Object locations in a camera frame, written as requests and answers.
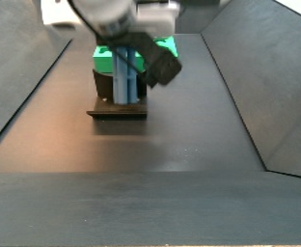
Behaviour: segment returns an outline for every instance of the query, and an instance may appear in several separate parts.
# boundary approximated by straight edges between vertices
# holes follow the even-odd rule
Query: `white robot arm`
[[[65,0],[53,0],[63,4]],[[97,43],[110,48],[129,46],[142,56],[146,71],[138,71],[143,82],[153,87],[166,85],[181,71],[171,53],[154,38],[171,36],[178,16],[177,0],[66,0],[74,14],[95,34]]]

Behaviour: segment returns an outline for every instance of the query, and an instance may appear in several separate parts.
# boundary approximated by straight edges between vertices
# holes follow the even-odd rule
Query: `blue object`
[[[118,47],[115,51],[134,64],[134,50]],[[113,54],[113,98],[115,104],[137,103],[135,72]]]
[[[134,50],[127,48],[127,60],[134,65]],[[129,104],[137,103],[135,71],[127,67]]]

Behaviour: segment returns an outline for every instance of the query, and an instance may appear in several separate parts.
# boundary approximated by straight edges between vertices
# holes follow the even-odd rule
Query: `green block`
[[[169,49],[174,57],[177,57],[174,38],[169,37],[166,39],[157,39],[155,44],[161,47]],[[111,51],[109,51],[105,45],[99,45],[94,50],[94,70],[99,73],[111,73],[113,63],[111,63]],[[135,53],[135,67],[139,71],[143,71],[143,59],[138,53]]]

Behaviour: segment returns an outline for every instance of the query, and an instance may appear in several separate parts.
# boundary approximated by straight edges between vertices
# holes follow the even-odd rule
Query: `dark gray surface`
[[[201,36],[175,45],[183,69],[149,90],[146,121],[94,122],[94,41],[81,31],[0,139],[0,173],[262,171]]]
[[[301,179],[265,172],[0,175],[0,246],[301,245]]]
[[[34,3],[0,1],[0,131],[67,44],[45,30]]]
[[[202,34],[266,168],[301,176],[301,16],[234,0]]]
[[[199,34],[227,2],[229,0],[182,0],[183,12],[175,20],[175,33]]]

